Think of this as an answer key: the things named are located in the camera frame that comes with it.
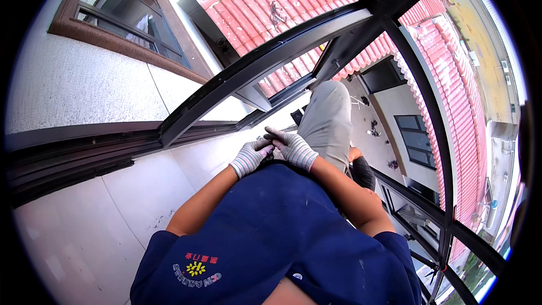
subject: brown window trim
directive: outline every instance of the brown window trim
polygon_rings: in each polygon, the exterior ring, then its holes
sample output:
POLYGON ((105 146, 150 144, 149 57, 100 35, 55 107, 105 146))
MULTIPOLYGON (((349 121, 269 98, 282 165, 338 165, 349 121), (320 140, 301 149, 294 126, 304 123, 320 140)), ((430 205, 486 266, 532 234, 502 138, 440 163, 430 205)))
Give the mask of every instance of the brown window trim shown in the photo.
MULTIPOLYGON (((164 4, 164 0, 157 0, 157 1, 159 2, 160 7, 164 4)), ((133 43, 132 41, 126 38, 120 37, 108 30, 102 29, 98 26, 94 26, 92 24, 88 24, 84 21, 80 21, 74 18, 78 2, 79 0, 63 0, 60 6, 58 7, 55 17, 53 18, 51 25, 49 27, 49 30, 47 32, 52 33, 52 34, 57 34, 59 36, 79 40, 84 43, 88 43, 91 45, 102 47, 104 49, 107 49, 113 52, 120 53, 121 55, 125 55, 130 58, 134 58, 142 62, 146 62, 148 64, 158 66, 162 69, 165 69, 177 75, 183 76, 199 84, 207 83, 207 81, 209 81, 209 79, 212 77, 212 73, 207 67, 207 65, 205 65, 206 69, 205 68, 200 69, 200 71, 204 72, 204 74, 207 76, 206 78, 205 76, 202 76, 201 74, 195 71, 192 71, 186 68, 185 66, 180 65, 174 62, 173 60, 160 55, 157 52, 151 51, 143 46, 133 43)), ((173 10, 172 7, 168 7, 166 10, 163 10, 163 11, 171 11, 169 9, 173 10)), ((171 14, 168 15, 165 12, 164 14, 166 16, 165 17, 166 20, 168 20, 168 18, 171 17, 171 14)), ((178 35, 179 26, 176 26, 176 29, 172 27, 172 30, 175 37, 178 39, 179 43, 181 44, 181 47, 183 47, 183 44, 185 43, 181 43, 179 40, 179 35, 178 35)), ((198 60, 203 61, 203 58, 201 57, 199 52, 197 56, 199 56, 200 58, 198 60)))
POLYGON ((395 160, 397 161, 397 165, 399 166, 399 172, 403 176, 407 176, 407 171, 405 169, 405 165, 403 163, 403 159, 401 158, 401 153, 399 151, 399 147, 397 146, 397 143, 395 141, 395 138, 393 137, 393 134, 391 133, 391 128, 388 125, 388 121, 386 120, 386 116, 384 115, 384 112, 382 111, 382 108, 380 107, 380 104, 378 103, 378 100, 376 99, 374 94, 371 94, 368 96, 369 101, 375 108, 376 115, 378 116, 378 119, 380 119, 380 124, 382 128, 384 129, 384 132, 388 136, 388 140, 390 141, 391 149, 394 152, 395 160))

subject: hand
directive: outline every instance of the hand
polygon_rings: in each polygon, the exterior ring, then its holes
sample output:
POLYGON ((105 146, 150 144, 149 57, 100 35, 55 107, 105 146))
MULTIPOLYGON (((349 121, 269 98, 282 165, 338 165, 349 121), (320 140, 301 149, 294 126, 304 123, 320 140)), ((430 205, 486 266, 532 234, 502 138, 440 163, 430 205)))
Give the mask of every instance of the hand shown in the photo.
POLYGON ((353 162, 354 160, 361 157, 363 154, 357 147, 350 147, 348 150, 348 163, 353 162))
POLYGON ((234 168, 237 177, 241 179, 250 172, 253 172, 260 165, 261 161, 269 153, 273 152, 274 148, 275 146, 269 140, 246 143, 241 147, 237 157, 229 165, 234 168))
POLYGON ((266 127, 266 131, 268 134, 263 137, 272 140, 273 145, 282 152, 290 164, 309 172, 318 152, 313 151, 305 139, 299 134, 286 133, 272 127, 266 127))

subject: roof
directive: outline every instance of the roof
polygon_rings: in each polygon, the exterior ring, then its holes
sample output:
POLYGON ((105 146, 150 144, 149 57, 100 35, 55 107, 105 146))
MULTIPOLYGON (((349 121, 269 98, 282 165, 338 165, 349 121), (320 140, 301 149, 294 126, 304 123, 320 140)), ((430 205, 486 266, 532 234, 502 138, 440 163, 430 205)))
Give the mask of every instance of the roof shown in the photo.
MULTIPOLYGON (((474 72, 459 38, 444 15, 410 27, 409 31, 436 81, 450 124, 457 170, 455 219, 475 231, 480 212, 478 202, 485 191, 487 148, 484 111, 474 72)), ((395 59, 405 73, 427 127, 435 158, 440 206, 444 209, 444 178, 435 130, 407 64, 400 53, 396 53, 395 59)), ((465 248, 460 241, 454 240, 450 261, 455 261, 465 248)))
MULTIPOLYGON (((244 56, 293 26, 356 0, 197 1, 237 53, 244 56), (271 21, 272 2, 282 8, 281 17, 285 20, 279 21, 276 26, 271 21)), ((445 18, 444 12, 445 8, 440 0, 420 0, 399 21, 410 26, 411 35, 423 51, 445 103, 457 167, 456 218, 465 226, 474 229, 478 223, 476 219, 473 220, 473 214, 478 212, 479 195, 484 190, 487 169, 485 120, 474 72, 469 59, 460 48, 459 37, 445 18)), ((308 74, 321 54, 321 49, 317 47, 262 79, 259 85, 263 93, 271 97, 308 74)), ((441 208, 444 208, 444 181, 435 131, 414 78, 388 35, 384 32, 376 38, 333 79, 346 78, 354 71, 359 71, 389 54, 394 55, 394 59, 403 69, 427 127, 435 158, 441 208)), ((451 261, 461 255, 464 249, 464 245, 454 241, 451 261)))
MULTIPOLYGON (((229 43, 242 57, 257 46, 271 40, 289 28, 316 17, 319 14, 333 10, 357 0, 196 0, 215 22, 229 43), (275 2, 281 7, 281 17, 274 26, 271 21, 270 4, 275 2)), ((439 0, 421 0, 400 21, 410 25, 444 11, 439 0)), ((390 40, 384 33, 346 65, 334 78, 346 78, 370 63, 390 53, 390 40)), ((260 87, 267 97, 281 91, 302 76, 308 74, 322 54, 320 48, 315 48, 301 57, 293 60, 281 69, 260 81, 260 87)))

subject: building wall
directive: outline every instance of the building wall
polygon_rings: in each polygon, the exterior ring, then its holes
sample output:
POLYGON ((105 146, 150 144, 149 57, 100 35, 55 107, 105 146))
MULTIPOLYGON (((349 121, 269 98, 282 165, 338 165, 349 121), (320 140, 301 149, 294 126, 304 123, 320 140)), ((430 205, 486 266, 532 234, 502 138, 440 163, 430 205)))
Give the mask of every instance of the building wall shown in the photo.
POLYGON ((393 137, 395 139, 401 155, 400 158, 397 158, 397 161, 401 160, 403 162, 406 175, 420 184, 429 187, 433 191, 438 191, 437 174, 435 170, 410 161, 403 137, 399 131, 399 126, 394 118, 394 116, 398 115, 421 114, 418 109, 418 104, 416 104, 416 100, 414 100, 412 92, 410 91, 410 86, 404 84, 389 90, 374 93, 373 96, 376 98, 376 101, 383 112, 383 116, 379 117, 381 119, 384 118, 389 125, 391 135, 388 135, 388 137, 393 137))
MULTIPOLYGON (((78 40, 47 33, 62 0, 47 0, 22 44, 4 132, 93 123, 162 121, 200 84, 78 40)), ((252 109, 228 98, 204 119, 238 120, 252 109)))

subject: leg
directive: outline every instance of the leg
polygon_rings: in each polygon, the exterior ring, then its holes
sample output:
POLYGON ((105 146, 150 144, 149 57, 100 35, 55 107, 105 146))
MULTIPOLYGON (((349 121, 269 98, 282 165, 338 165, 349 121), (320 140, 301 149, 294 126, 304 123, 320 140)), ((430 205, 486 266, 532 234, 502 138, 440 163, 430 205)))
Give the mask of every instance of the leg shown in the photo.
POLYGON ((298 134, 318 154, 341 172, 348 165, 352 123, 350 96, 341 82, 327 81, 311 96, 298 134))

